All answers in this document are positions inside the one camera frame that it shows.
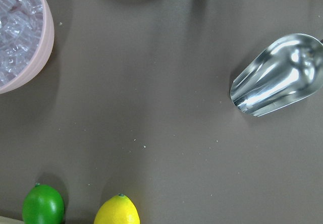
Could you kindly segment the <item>metal ice scoop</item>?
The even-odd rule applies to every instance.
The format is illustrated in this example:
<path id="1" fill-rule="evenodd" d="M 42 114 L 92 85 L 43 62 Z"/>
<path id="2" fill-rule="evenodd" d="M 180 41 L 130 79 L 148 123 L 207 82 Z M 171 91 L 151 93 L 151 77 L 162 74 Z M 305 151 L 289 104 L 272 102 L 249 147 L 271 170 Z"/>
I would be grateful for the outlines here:
<path id="1" fill-rule="evenodd" d="M 294 33 L 277 39 L 234 80 L 232 103 L 261 117 L 303 100 L 322 88 L 322 41 Z"/>

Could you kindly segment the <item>pink bowl of ice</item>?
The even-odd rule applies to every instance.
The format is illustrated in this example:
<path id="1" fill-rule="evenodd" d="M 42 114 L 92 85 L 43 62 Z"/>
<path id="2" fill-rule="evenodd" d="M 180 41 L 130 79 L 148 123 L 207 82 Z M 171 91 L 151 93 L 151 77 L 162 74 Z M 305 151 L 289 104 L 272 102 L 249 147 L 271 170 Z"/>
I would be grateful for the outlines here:
<path id="1" fill-rule="evenodd" d="M 46 0 L 1 0 L 1 93 L 21 87 L 43 69 L 54 37 Z"/>

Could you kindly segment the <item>yellow lemon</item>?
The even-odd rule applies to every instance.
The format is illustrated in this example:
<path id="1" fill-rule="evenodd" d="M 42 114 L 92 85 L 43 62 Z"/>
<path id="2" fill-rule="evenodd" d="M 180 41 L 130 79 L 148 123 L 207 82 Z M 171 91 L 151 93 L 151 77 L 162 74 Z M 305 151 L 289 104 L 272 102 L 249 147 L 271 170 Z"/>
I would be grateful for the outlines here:
<path id="1" fill-rule="evenodd" d="M 140 224 L 140 217 L 133 202 L 126 195 L 118 194 L 100 207 L 94 223 Z"/>

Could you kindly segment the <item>green lime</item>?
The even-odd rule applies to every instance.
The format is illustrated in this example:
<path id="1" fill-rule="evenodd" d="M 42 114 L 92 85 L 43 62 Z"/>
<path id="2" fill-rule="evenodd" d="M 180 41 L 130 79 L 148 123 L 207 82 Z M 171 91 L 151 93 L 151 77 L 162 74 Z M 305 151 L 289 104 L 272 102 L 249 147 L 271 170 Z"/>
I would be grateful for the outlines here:
<path id="1" fill-rule="evenodd" d="M 24 223 L 62 223 L 64 213 L 61 194 L 46 184 L 36 183 L 23 201 Z"/>

